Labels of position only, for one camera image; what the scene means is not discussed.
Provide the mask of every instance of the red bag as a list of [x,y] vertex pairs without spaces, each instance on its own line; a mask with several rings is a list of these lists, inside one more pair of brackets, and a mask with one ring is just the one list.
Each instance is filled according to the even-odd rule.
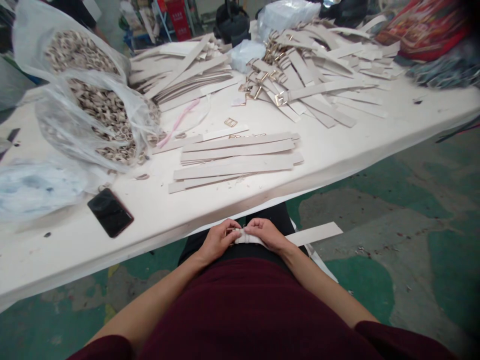
[[187,14],[185,14],[184,0],[170,0],[166,3],[166,8],[170,14],[178,41],[190,40],[192,35],[190,34]]
[[383,45],[400,41],[399,54],[433,61],[470,32],[460,0],[411,0],[377,36]]

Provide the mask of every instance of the black phone screen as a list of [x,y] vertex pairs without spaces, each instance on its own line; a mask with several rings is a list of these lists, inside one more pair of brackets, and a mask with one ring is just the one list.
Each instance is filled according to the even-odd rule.
[[102,190],[87,205],[111,238],[118,236],[134,220],[108,188]]

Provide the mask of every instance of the black pants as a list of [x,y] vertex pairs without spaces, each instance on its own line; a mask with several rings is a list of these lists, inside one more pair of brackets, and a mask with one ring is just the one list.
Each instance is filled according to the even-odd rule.
[[[255,212],[246,217],[246,224],[254,218],[269,219],[273,225],[276,226],[278,231],[280,231],[284,236],[293,234],[295,229],[290,221],[289,213],[287,212],[287,205],[282,202],[278,205],[269,207],[265,210]],[[205,241],[207,234],[210,229],[200,231],[192,236],[189,236],[185,248],[183,249],[180,259],[178,260],[178,265],[187,260],[193,253],[195,253]],[[305,246],[301,246],[300,249],[305,255],[308,256],[307,249]],[[282,260],[280,256],[266,249],[260,244],[254,243],[242,243],[229,247],[225,253],[217,259],[213,264],[216,264],[221,261],[231,260],[231,259],[240,259],[240,258],[257,258],[271,261],[282,267],[284,270],[290,273],[289,268]]]

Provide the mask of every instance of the painted floor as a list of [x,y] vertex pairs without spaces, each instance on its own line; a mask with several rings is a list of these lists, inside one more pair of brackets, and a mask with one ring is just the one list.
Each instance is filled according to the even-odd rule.
[[[479,358],[480,131],[428,140],[288,201],[300,229],[335,221],[313,246],[382,323]],[[65,359],[171,272],[185,239],[19,301],[0,314],[2,359]]]

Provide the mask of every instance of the pink string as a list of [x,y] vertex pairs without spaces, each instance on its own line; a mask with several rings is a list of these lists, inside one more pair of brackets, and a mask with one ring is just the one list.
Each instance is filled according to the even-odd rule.
[[188,105],[185,110],[183,110],[183,112],[180,114],[180,116],[178,117],[178,119],[175,121],[175,124],[173,124],[173,129],[170,131],[170,133],[166,136],[166,138],[164,138],[162,141],[160,141],[158,144],[156,144],[156,147],[157,148],[162,148],[169,140],[170,138],[172,137],[172,134],[175,132],[175,130],[177,130],[177,128],[179,127],[180,123],[182,122],[182,120],[184,119],[185,115],[187,115],[188,112],[190,112],[194,107],[196,107],[198,104],[200,103],[200,99],[195,99],[193,100],[190,105]]

